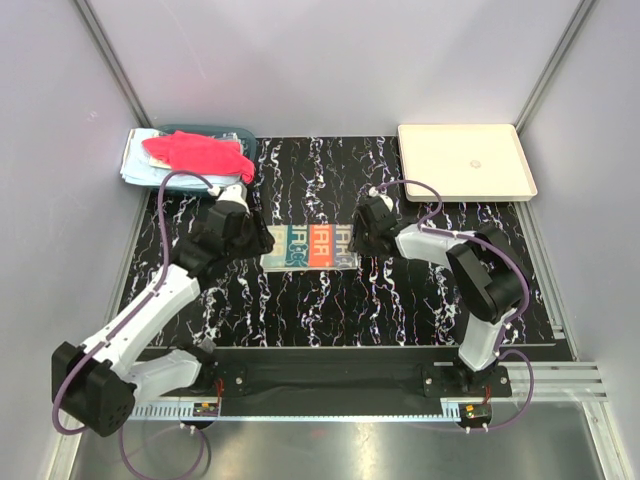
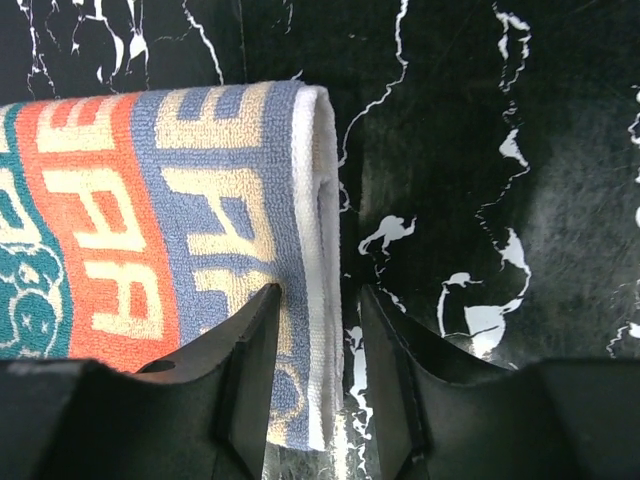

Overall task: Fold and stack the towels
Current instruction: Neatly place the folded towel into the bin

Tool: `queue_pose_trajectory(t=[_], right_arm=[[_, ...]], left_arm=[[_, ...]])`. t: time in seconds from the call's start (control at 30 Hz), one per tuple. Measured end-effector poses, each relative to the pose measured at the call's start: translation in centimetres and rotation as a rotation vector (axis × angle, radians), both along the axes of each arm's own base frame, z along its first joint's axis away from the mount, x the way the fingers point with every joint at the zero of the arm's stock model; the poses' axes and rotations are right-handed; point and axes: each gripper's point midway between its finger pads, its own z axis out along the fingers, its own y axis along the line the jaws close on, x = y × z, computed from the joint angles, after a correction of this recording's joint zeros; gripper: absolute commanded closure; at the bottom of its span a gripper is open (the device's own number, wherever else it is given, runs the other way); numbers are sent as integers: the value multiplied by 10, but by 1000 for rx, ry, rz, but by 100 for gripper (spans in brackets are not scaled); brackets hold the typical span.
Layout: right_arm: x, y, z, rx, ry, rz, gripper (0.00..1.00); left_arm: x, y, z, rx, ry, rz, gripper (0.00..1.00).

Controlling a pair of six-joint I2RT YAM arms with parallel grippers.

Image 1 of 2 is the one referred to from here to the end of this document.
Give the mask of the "colourful bear print towel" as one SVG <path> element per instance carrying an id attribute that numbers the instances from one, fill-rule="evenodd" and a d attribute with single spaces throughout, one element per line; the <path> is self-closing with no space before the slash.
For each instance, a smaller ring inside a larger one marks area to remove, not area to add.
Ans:
<path id="1" fill-rule="evenodd" d="M 354 270 L 359 265 L 349 249 L 351 225 L 271 225 L 268 230 L 275 244 L 261 257 L 265 272 Z"/>

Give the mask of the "red towel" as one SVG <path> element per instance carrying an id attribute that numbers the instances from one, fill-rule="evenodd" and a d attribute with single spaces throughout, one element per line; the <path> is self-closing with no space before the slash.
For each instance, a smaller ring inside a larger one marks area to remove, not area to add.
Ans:
<path id="1" fill-rule="evenodd" d="M 239 175 L 245 183 L 255 176 L 253 162 L 233 144 L 204 135 L 176 131 L 143 141 L 143 147 L 171 170 L 200 175 Z"/>

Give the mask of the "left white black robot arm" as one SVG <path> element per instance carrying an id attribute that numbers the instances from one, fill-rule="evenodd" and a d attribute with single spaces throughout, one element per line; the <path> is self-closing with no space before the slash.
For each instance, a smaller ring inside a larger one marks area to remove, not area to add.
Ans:
<path id="1" fill-rule="evenodd" d="M 196 396 L 215 386 L 211 355 L 199 347 L 176 348 L 151 361 L 140 354 L 185 306 L 210 288 L 235 260 L 272 251 L 262 214 L 241 202 L 217 200 L 206 221 L 182 238 L 149 286 L 120 314 L 81 345 L 61 343 L 51 357 L 52 420 L 65 412 L 83 428 L 108 437 L 134 407 L 178 389 Z"/>

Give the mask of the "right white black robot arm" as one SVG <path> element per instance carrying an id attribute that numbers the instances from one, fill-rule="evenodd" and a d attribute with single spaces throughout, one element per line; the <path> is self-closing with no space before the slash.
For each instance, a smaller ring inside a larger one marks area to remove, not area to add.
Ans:
<path id="1" fill-rule="evenodd" d="M 349 249 L 361 256 L 427 262 L 452 273 L 469 317 L 449 377 L 466 396 L 486 389 L 507 327 L 530 298 L 528 275 L 503 232 L 490 224 L 457 232 L 401 222 L 391 200 L 378 195 L 355 209 Z"/>

